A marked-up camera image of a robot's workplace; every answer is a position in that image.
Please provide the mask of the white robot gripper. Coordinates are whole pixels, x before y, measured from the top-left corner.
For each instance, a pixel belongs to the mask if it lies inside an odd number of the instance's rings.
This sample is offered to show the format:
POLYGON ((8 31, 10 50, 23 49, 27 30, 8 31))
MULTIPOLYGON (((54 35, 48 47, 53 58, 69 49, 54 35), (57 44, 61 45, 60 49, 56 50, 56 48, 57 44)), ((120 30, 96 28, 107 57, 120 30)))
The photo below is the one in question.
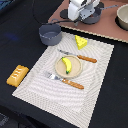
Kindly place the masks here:
POLYGON ((82 20, 88 18, 95 12, 95 9, 89 9, 85 7, 90 5, 96 7, 99 4, 99 2, 100 0, 70 0, 68 6, 68 18, 72 21, 75 21, 80 17, 82 20))

